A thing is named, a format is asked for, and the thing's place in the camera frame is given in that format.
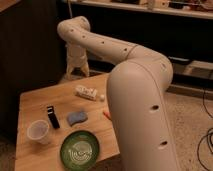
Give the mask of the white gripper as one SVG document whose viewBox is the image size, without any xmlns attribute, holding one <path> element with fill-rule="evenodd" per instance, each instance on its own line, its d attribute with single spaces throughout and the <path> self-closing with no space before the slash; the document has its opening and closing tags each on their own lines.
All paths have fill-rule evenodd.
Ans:
<svg viewBox="0 0 213 171">
<path fill-rule="evenodd" d="M 77 44 L 66 44 L 67 49 L 67 69 L 65 78 L 72 80 L 72 72 L 74 68 L 81 67 L 82 72 L 86 77 L 90 76 L 89 65 L 87 65 L 87 54 L 86 50 Z"/>
</svg>

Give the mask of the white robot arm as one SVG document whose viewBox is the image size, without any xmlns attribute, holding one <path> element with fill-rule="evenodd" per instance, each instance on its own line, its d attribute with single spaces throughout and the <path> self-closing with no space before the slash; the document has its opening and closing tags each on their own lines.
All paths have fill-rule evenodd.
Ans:
<svg viewBox="0 0 213 171">
<path fill-rule="evenodd" d="M 57 26 L 60 37 L 114 65 L 108 76 L 108 108 L 125 171 L 181 171 L 164 104 L 173 68 L 163 54 L 95 34 L 83 16 Z"/>
</svg>

